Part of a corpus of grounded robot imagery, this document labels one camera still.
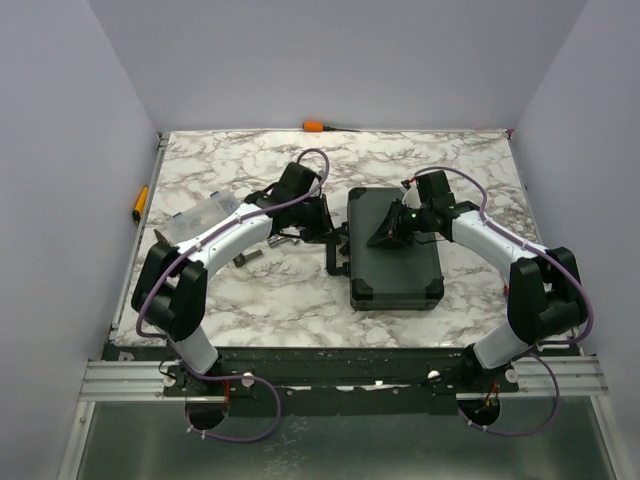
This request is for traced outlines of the black poker set case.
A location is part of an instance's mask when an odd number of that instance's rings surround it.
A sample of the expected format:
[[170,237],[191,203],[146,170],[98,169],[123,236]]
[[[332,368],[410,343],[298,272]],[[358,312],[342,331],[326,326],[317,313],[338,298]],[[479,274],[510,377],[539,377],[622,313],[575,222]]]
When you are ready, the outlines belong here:
[[349,302],[355,310],[426,311],[444,296],[435,235],[396,242],[382,229],[392,204],[401,198],[396,188],[351,189],[347,220],[325,246],[327,273],[349,280]]

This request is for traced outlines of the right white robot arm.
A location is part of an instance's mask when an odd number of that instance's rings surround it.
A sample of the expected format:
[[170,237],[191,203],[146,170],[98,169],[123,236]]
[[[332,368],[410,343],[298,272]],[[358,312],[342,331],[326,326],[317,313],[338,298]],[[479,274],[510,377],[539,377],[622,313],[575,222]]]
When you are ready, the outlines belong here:
[[401,199],[368,239],[373,248],[415,244],[416,233],[437,233],[493,265],[508,282],[506,320],[465,348],[460,379],[480,392],[496,380],[496,369],[530,353],[538,345],[560,345],[560,334],[581,327],[588,335],[594,311],[582,286],[574,254],[549,249],[513,233],[481,203],[457,201],[447,179],[448,167],[426,167],[405,181]]

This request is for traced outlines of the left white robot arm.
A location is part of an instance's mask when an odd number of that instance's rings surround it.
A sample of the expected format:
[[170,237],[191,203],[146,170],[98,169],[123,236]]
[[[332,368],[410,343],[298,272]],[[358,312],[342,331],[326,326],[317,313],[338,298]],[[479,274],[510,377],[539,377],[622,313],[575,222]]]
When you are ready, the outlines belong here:
[[197,393],[214,393],[222,380],[219,352],[201,326],[208,282],[247,249],[288,228],[305,243],[325,242],[333,230],[322,194],[328,176],[328,170],[290,162],[278,181],[249,194],[218,223],[148,250],[131,299],[136,332],[165,340],[188,366],[187,382]]

